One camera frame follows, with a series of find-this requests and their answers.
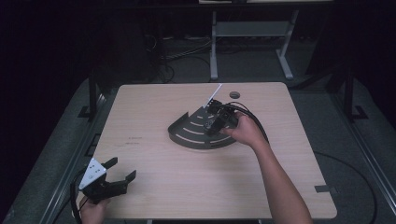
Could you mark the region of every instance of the gray floor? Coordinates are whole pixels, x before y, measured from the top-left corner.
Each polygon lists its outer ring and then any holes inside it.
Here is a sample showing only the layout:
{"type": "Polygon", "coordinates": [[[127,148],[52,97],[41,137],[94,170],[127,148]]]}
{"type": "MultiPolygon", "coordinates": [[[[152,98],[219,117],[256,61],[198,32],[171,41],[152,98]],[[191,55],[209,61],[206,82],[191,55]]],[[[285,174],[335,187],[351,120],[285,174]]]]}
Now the gray floor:
{"type": "MultiPolygon", "coordinates": [[[[265,42],[260,46],[247,44],[248,50],[218,56],[218,82],[279,81],[292,86],[309,78],[304,71],[314,43],[291,43],[287,57],[295,75],[294,80],[283,77],[275,54],[279,41],[265,42]]],[[[168,55],[183,51],[190,45],[168,40],[168,55]]],[[[193,56],[207,62],[209,59],[208,52],[193,56]]],[[[208,64],[193,57],[170,62],[169,65],[175,70],[175,83],[207,82],[210,78],[208,64]]],[[[332,188],[338,211],[336,218],[315,220],[315,223],[370,223],[373,217],[375,223],[396,223],[396,216],[375,181],[370,162],[364,159],[361,143],[356,141],[353,131],[361,133],[392,186],[396,186],[396,167],[393,162],[396,158],[396,132],[358,81],[355,81],[354,104],[362,106],[369,118],[357,120],[354,124],[347,122],[339,107],[342,93],[327,93],[324,90],[326,81],[327,78],[324,78],[303,91],[290,91],[323,176],[332,188]]],[[[89,104],[88,82],[81,84],[5,223],[51,223],[61,204],[68,198],[68,181],[90,159],[84,154],[89,150],[95,134],[103,130],[116,93],[117,88],[101,98],[98,115],[88,122],[88,119],[78,118],[80,109],[89,104]]],[[[70,206],[66,206],[57,223],[73,223],[70,206]]],[[[106,220],[106,223],[144,221],[106,220]]]]}

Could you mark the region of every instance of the wire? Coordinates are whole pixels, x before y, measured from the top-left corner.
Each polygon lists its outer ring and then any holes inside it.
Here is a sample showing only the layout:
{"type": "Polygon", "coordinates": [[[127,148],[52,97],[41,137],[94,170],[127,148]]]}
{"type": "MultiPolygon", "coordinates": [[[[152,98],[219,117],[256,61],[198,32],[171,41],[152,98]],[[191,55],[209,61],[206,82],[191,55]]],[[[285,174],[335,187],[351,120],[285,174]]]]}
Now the wire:
{"type": "Polygon", "coordinates": [[[151,39],[154,40],[154,44],[152,47],[150,47],[150,49],[146,49],[147,51],[151,52],[152,50],[155,49],[155,47],[157,47],[157,38],[155,38],[154,35],[145,35],[145,37],[150,37],[151,39]]]}
{"type": "Polygon", "coordinates": [[[206,43],[204,43],[203,45],[201,45],[199,47],[196,47],[194,49],[186,50],[184,52],[181,52],[181,53],[178,53],[178,54],[174,54],[174,55],[169,55],[169,56],[166,56],[166,57],[161,57],[161,59],[163,59],[163,60],[171,60],[171,59],[176,59],[176,58],[179,58],[179,57],[182,57],[182,56],[187,56],[187,55],[190,55],[190,54],[193,54],[193,53],[198,53],[198,52],[210,47],[211,43],[212,43],[212,40],[209,40],[206,43]]]}
{"type": "Polygon", "coordinates": [[[85,169],[78,171],[78,173],[76,174],[72,183],[70,184],[70,205],[72,207],[73,215],[74,215],[74,218],[75,218],[77,224],[81,224],[82,221],[81,221],[81,217],[79,216],[79,211],[78,211],[77,203],[76,203],[76,199],[77,199],[76,182],[77,182],[77,179],[79,178],[79,176],[84,173],[85,173],[85,169]]]}
{"type": "Polygon", "coordinates": [[[232,109],[234,109],[234,110],[240,111],[240,112],[242,112],[242,113],[248,115],[248,116],[249,116],[251,119],[253,119],[253,121],[256,123],[256,125],[259,127],[260,131],[262,131],[262,135],[264,136],[265,141],[267,141],[267,142],[269,143],[268,137],[267,137],[267,133],[265,132],[264,128],[262,127],[262,124],[261,124],[260,121],[256,118],[256,116],[254,116],[254,114],[251,113],[248,109],[241,108],[241,107],[239,107],[239,106],[237,106],[237,105],[228,105],[228,104],[226,104],[226,105],[217,105],[217,106],[218,106],[218,107],[222,107],[222,106],[224,106],[224,107],[229,107],[229,108],[232,108],[232,109]]]}
{"type": "Polygon", "coordinates": [[[242,104],[241,104],[241,103],[239,103],[239,102],[232,101],[232,102],[228,103],[227,105],[231,105],[231,104],[237,104],[237,105],[241,105],[241,106],[242,106],[242,107],[244,107],[244,108],[245,108],[247,111],[249,111],[247,107],[245,107],[244,105],[242,105],[242,104]]]}
{"type": "Polygon", "coordinates": [[[330,158],[330,159],[332,159],[332,160],[335,160],[335,161],[338,161],[338,162],[343,163],[345,166],[347,166],[347,167],[349,167],[350,169],[352,169],[353,171],[355,171],[355,172],[364,180],[364,182],[366,183],[366,185],[367,185],[367,186],[369,187],[369,189],[370,189],[370,192],[371,192],[371,194],[372,194],[373,201],[374,201],[373,216],[372,216],[372,218],[371,218],[371,220],[370,220],[369,223],[370,223],[370,224],[375,223],[376,215],[377,215],[377,210],[378,210],[378,208],[377,208],[377,199],[376,199],[376,196],[375,196],[374,189],[373,189],[372,185],[370,184],[370,182],[368,181],[368,179],[367,179],[358,169],[356,169],[355,167],[353,167],[351,164],[347,163],[346,161],[342,161],[342,160],[340,160],[340,159],[338,159],[338,158],[335,158],[335,157],[333,157],[333,156],[331,156],[331,155],[328,155],[328,154],[325,154],[325,153],[322,153],[322,152],[319,152],[319,151],[315,151],[315,150],[314,150],[314,153],[315,153],[315,154],[318,154],[318,155],[320,155],[320,156],[327,157],[327,158],[330,158]]]}
{"type": "Polygon", "coordinates": [[[170,62],[175,61],[175,60],[180,60],[180,59],[189,59],[189,58],[201,60],[202,62],[204,62],[210,68],[210,63],[207,60],[205,60],[205,59],[203,59],[203,58],[201,58],[199,56],[182,56],[182,57],[179,57],[179,58],[176,58],[176,59],[172,59],[172,60],[170,60],[170,62]]]}
{"type": "Polygon", "coordinates": [[[186,36],[183,39],[190,41],[192,43],[202,43],[202,42],[207,42],[208,40],[210,40],[210,37],[205,36],[205,37],[190,37],[190,36],[186,36]]]}
{"type": "Polygon", "coordinates": [[[88,200],[89,200],[89,198],[87,198],[87,199],[85,200],[85,202],[79,207],[79,209],[78,209],[79,212],[81,211],[81,208],[85,205],[85,203],[86,203],[88,200]]]}
{"type": "Polygon", "coordinates": [[[163,65],[165,67],[165,72],[168,72],[168,69],[171,72],[171,76],[169,78],[166,77],[166,74],[160,69],[157,70],[158,73],[158,78],[161,80],[161,82],[163,84],[169,83],[169,82],[173,82],[173,78],[175,77],[175,69],[173,67],[171,67],[170,65],[164,64],[163,65]]]}
{"type": "Polygon", "coordinates": [[[231,37],[224,38],[224,41],[222,42],[223,43],[219,42],[219,49],[217,50],[217,53],[219,54],[235,54],[248,50],[248,44],[242,41],[234,41],[234,38],[231,37]],[[224,42],[228,42],[228,44],[226,45],[226,49],[221,49],[222,44],[224,44],[224,42]]]}

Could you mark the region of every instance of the curved black piece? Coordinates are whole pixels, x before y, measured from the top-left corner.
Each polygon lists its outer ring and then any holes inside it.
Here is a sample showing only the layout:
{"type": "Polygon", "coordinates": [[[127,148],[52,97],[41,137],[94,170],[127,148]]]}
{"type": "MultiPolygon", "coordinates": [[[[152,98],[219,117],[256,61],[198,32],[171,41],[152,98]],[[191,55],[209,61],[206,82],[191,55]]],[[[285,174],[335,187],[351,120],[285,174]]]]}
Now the curved black piece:
{"type": "Polygon", "coordinates": [[[235,140],[226,134],[219,133],[211,137],[205,134],[204,123],[212,118],[213,115],[206,113],[202,107],[191,116],[187,112],[169,126],[169,138],[183,147],[194,149],[214,149],[234,143],[235,140]]]}

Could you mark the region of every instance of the fingers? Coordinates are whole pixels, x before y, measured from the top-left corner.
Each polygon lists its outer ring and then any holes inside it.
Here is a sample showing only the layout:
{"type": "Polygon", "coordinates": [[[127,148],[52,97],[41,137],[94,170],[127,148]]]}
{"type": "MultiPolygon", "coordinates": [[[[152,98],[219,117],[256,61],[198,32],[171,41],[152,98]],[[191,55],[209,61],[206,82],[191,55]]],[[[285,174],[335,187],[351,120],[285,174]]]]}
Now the fingers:
{"type": "Polygon", "coordinates": [[[233,134],[233,129],[222,128],[222,129],[220,130],[220,133],[224,133],[224,134],[227,134],[227,135],[230,135],[230,136],[231,136],[231,134],[233,134]]]}
{"type": "Polygon", "coordinates": [[[234,115],[235,115],[235,117],[238,118],[238,119],[241,118],[242,116],[245,116],[244,113],[239,112],[239,111],[236,111],[234,115]]]}

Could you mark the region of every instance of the dark background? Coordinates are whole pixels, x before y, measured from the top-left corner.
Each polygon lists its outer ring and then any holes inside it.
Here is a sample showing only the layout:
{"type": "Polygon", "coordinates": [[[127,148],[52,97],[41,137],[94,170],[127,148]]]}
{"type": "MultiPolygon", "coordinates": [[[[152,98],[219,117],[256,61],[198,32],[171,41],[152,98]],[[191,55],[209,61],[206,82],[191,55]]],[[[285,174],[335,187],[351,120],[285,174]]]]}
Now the dark background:
{"type": "MultiPolygon", "coordinates": [[[[396,3],[356,2],[336,1],[307,73],[346,62],[396,127],[396,3]]],[[[124,71],[134,71],[134,76],[121,82],[146,82],[154,76],[149,62],[156,57],[145,52],[141,31],[158,34],[157,14],[93,9],[100,3],[0,2],[1,219],[92,70],[106,74],[100,79],[103,91],[119,85],[116,80],[124,71]]],[[[318,24],[310,15],[301,13],[305,26],[297,24],[294,38],[317,38],[313,30],[318,24]]],[[[205,13],[169,12],[163,19],[166,34],[210,32],[205,13]]]]}

